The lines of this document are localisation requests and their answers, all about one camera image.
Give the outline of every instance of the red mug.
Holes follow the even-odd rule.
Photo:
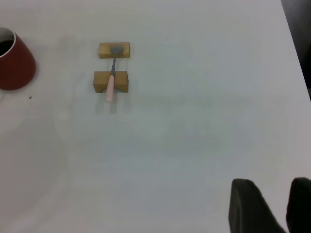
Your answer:
[[[0,89],[17,90],[35,75],[35,59],[20,37],[0,27]]]

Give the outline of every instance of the table surface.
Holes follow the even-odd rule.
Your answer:
[[[0,3],[38,66],[0,93],[1,232],[228,233],[234,178],[286,228],[311,104],[279,0]],[[109,105],[92,79],[111,41],[131,58]]]

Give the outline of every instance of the spoon head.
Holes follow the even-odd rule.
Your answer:
[[[123,52],[123,49],[123,46],[114,46],[110,48],[110,51],[114,57],[117,57],[120,53]]]

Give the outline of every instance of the small wooden block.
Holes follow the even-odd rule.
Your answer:
[[[102,93],[107,89],[110,71],[95,71],[93,85],[96,93]],[[127,71],[116,71],[115,73],[115,89],[122,92],[128,92],[128,76]]]
[[[117,43],[100,43],[99,44],[99,58],[113,58],[110,48],[113,46],[123,46],[123,52],[120,53],[118,58],[130,57],[130,43],[129,42],[117,42]]]

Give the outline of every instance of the pink handle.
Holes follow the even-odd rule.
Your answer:
[[[115,76],[110,75],[109,80],[108,80],[107,90],[106,90],[106,101],[108,103],[111,103],[113,100],[114,85],[115,85]]]

